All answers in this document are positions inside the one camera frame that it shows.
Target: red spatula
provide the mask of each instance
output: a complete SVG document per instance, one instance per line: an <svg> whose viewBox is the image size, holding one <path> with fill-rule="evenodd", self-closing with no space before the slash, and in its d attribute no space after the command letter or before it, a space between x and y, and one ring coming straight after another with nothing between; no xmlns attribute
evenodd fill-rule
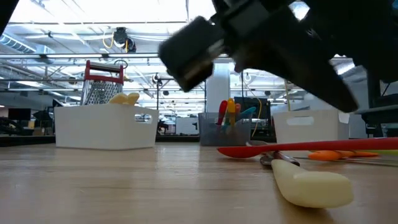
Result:
<svg viewBox="0 0 398 224"><path fill-rule="evenodd" d="M219 147L218 152L233 158L250 158L269 151L357 151L398 149L398 138L354 139L341 141L270 144L265 146Z"/></svg>

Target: computer monitor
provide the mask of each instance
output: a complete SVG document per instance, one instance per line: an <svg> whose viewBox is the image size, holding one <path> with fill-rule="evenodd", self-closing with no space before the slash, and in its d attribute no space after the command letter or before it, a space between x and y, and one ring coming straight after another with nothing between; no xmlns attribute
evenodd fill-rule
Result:
<svg viewBox="0 0 398 224"><path fill-rule="evenodd" d="M30 121L32 110L27 108L9 108L8 119L14 121Z"/></svg>
<svg viewBox="0 0 398 224"><path fill-rule="evenodd" d="M249 108L256 107L256 112L253 113L253 118L258 118L260 113L260 119L269 119L271 117L271 107L269 101L266 98L251 98L251 97L234 97L235 103L241 105L241 111L245 111Z"/></svg>

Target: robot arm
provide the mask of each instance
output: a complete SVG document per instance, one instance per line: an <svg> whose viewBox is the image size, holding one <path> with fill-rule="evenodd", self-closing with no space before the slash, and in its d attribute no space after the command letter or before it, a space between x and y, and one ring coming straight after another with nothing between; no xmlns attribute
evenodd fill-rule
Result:
<svg viewBox="0 0 398 224"><path fill-rule="evenodd" d="M235 70L266 70L341 111L358 108L329 64L352 57L385 82L398 79L390 0L305 0L298 21L285 0L213 0L216 14L197 17L159 47L159 57L184 91L208 78L213 60L228 54Z"/></svg>

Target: cream spatula head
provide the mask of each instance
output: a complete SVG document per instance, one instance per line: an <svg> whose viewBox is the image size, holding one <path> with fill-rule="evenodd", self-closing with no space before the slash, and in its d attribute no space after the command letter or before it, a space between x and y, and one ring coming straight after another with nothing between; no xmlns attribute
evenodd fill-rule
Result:
<svg viewBox="0 0 398 224"><path fill-rule="evenodd" d="M282 196L298 206L335 208L353 201L351 182L332 172L307 171L281 159L271 162Z"/></svg>

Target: bin handle cutout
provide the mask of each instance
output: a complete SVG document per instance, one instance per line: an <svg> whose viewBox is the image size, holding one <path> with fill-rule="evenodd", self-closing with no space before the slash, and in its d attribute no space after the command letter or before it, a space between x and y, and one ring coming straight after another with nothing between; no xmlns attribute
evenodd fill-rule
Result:
<svg viewBox="0 0 398 224"><path fill-rule="evenodd" d="M338 119L341 123L348 124L349 122L349 114L348 113L338 113Z"/></svg>
<svg viewBox="0 0 398 224"><path fill-rule="evenodd" d="M136 123L139 124L152 124L152 115L145 113L138 113L134 115Z"/></svg>
<svg viewBox="0 0 398 224"><path fill-rule="evenodd" d="M309 126L313 125L314 118L311 116L297 116L294 118L288 118L286 123L290 126Z"/></svg>

